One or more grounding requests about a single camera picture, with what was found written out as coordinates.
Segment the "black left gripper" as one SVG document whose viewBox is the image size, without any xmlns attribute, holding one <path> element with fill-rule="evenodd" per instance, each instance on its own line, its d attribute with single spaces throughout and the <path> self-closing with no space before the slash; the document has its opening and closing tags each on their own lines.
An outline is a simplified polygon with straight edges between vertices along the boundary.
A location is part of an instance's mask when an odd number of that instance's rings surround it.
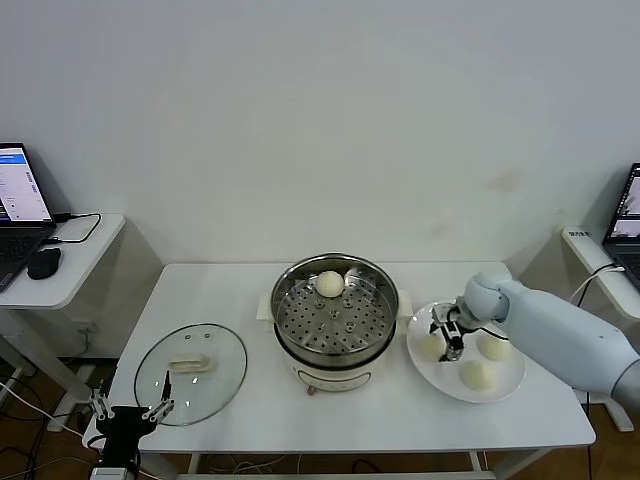
<svg viewBox="0 0 640 480">
<path fill-rule="evenodd" d="M 167 370 L 161 391 L 160 402 L 148 407 L 114 406 L 111 417 L 111 406 L 108 393 L 111 383 L 102 380 L 97 389 L 93 389 L 90 396 L 91 408 L 98 418 L 96 428 L 104 437 L 102 448 L 102 465 L 139 465 L 139 441 L 151 434 L 156 424 L 164 420 L 171 413 L 175 401 L 171 398 L 170 371 Z"/>
</svg>

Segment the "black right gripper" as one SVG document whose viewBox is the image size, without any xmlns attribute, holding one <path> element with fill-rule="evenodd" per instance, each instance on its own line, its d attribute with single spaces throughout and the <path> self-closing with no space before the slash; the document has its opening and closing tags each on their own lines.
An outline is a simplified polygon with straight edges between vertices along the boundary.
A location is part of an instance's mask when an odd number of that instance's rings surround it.
<svg viewBox="0 0 640 480">
<path fill-rule="evenodd" d="M 460 329 L 470 329 L 461 309 L 455 302 L 436 302 L 430 312 L 432 321 L 429 333 L 433 334 L 440 329 L 446 344 L 440 361 L 458 361 L 464 352 Z"/>
</svg>

